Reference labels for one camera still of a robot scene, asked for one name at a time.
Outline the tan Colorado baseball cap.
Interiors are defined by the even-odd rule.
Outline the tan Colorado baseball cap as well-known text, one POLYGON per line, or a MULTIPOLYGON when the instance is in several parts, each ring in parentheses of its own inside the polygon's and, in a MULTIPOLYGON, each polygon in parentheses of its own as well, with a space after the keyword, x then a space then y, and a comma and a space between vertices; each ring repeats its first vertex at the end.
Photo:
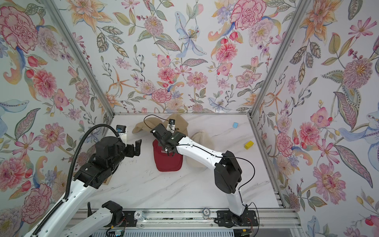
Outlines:
POLYGON ((172 114, 167 118, 167 121, 165 122, 165 126, 167 127, 168 120, 174 119, 175 120, 175 131, 178 131, 186 136, 188 136, 188 122, 180 115, 180 114, 172 114))

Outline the maroon cap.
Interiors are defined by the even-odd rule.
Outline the maroon cap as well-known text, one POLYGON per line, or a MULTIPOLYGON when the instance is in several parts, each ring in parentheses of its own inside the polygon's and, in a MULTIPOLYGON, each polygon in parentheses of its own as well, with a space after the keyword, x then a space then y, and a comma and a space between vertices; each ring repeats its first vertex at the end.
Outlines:
POLYGON ((153 141, 153 152, 158 171, 174 172, 181 169, 183 156, 174 152, 167 153, 157 140, 153 141))

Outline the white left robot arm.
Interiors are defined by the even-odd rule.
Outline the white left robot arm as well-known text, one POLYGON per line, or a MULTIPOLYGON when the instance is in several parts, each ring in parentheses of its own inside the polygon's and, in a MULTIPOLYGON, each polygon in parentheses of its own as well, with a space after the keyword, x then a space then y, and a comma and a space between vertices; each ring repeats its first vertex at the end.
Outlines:
POLYGON ((59 202, 27 233, 28 237, 88 237, 103 226, 117 226, 124 222, 121 205, 114 201, 104 203, 99 210, 75 227, 65 230, 80 207, 112 176, 124 158, 141 154, 142 140, 125 144, 118 137, 105 137, 95 144, 95 153, 82 165, 68 184, 59 202))

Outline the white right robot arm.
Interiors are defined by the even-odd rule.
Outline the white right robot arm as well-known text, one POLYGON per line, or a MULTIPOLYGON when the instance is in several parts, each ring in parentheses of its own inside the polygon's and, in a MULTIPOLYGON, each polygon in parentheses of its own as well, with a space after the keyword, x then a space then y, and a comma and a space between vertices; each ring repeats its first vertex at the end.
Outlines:
POLYGON ((162 124, 153 128, 151 134, 167 152, 187 156, 212 170, 216 187, 227 196, 229 211, 240 218, 246 215, 248 208, 237 190, 242 181, 242 169, 232 152, 214 151, 181 132, 171 133, 162 124))

